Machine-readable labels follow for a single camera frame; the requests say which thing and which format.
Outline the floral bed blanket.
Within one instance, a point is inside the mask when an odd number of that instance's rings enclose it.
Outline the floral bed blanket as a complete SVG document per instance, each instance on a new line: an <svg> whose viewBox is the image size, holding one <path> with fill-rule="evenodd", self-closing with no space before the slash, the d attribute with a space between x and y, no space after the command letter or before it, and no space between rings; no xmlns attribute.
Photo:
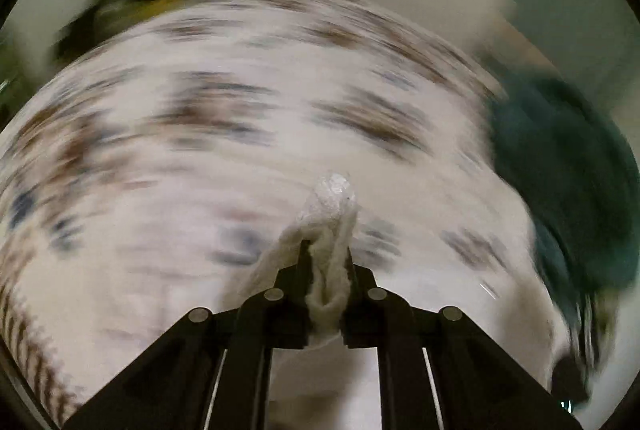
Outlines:
<svg viewBox="0 0 640 430"><path fill-rule="evenodd" d="M568 335L491 165L501 94L363 0L210 0L85 54L1 135L1 334L36 399L62 424L186 311L270 285L324 178L356 194L358 265L548 386Z"/></svg>

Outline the clutter pile beside bed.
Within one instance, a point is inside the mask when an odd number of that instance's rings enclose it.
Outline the clutter pile beside bed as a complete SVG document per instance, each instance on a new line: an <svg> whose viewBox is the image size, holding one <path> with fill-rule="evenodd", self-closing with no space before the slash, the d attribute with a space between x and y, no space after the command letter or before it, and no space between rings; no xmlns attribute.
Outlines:
<svg viewBox="0 0 640 430"><path fill-rule="evenodd" d="M153 16L180 8L188 0L89 0L86 8L58 32L51 49L57 68Z"/></svg>

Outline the pile of dark clothes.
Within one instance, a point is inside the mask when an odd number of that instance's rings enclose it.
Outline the pile of dark clothes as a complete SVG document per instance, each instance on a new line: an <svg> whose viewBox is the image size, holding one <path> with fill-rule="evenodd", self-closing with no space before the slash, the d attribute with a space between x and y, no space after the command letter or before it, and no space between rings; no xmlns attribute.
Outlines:
<svg viewBox="0 0 640 430"><path fill-rule="evenodd" d="M551 394L564 410L574 412L591 398L591 380L597 377L615 346L620 293L609 289L588 295L568 323L570 346L554 365Z"/></svg>

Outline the white knit sweater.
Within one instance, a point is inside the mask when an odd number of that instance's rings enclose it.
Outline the white knit sweater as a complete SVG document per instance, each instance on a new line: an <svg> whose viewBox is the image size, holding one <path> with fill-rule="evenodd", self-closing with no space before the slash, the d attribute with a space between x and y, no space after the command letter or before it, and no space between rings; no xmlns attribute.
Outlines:
<svg viewBox="0 0 640 430"><path fill-rule="evenodd" d="M297 261L300 244L310 242L311 282L303 293L311 320L309 344L302 351L273 354L269 429L380 426L380 411L368 406L378 394L375 359L368 351L348 350L338 332L352 286L346 262L357 216L349 181L338 173L322 178L296 219L240 275L240 285L228 296L239 305L263 291L279 270Z"/></svg>

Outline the dark green plush blanket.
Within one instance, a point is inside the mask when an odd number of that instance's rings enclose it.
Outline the dark green plush blanket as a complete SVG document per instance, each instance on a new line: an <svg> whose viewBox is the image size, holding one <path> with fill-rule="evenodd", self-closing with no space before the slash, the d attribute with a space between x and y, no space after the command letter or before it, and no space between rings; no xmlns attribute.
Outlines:
<svg viewBox="0 0 640 430"><path fill-rule="evenodd" d="M491 104L498 175L524 199L536 265L555 296L630 287L639 266L639 169L607 116L548 74L503 79Z"/></svg>

